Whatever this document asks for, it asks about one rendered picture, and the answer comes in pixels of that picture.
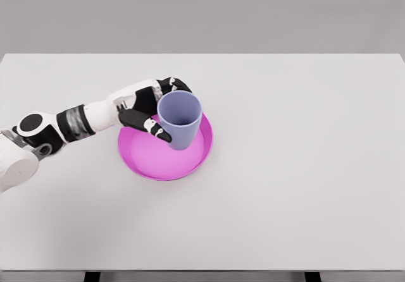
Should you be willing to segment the pink round plate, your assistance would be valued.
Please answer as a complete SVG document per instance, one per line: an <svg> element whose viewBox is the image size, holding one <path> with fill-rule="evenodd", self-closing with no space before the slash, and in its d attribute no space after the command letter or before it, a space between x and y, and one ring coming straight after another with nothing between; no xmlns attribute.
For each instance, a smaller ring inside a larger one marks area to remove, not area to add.
<svg viewBox="0 0 405 282"><path fill-rule="evenodd" d="M196 137L185 150L174 150L147 133L123 127L118 136L118 152L135 174L157 181L183 178L197 170L208 158L213 146L213 129L202 115Z"/></svg>

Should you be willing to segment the lavender blue cup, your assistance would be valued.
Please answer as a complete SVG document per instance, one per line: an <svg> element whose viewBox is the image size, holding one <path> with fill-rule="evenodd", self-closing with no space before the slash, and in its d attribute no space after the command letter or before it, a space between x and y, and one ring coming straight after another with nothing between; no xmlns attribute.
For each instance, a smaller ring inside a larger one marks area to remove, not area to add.
<svg viewBox="0 0 405 282"><path fill-rule="evenodd" d="M188 148L202 120L199 99L191 92L176 90L158 101L157 111L160 125L171 136L169 146L174 150Z"/></svg>

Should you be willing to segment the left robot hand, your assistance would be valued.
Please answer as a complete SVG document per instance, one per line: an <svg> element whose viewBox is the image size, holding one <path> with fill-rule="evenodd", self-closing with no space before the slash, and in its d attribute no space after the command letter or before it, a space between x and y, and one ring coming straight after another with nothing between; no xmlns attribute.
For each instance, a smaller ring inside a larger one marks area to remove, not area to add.
<svg viewBox="0 0 405 282"><path fill-rule="evenodd" d="M118 122L122 126L148 133L164 142L172 141L171 135L153 119L158 113L158 102L173 91L192 92L180 79L144 80L120 89L108 96Z"/></svg>

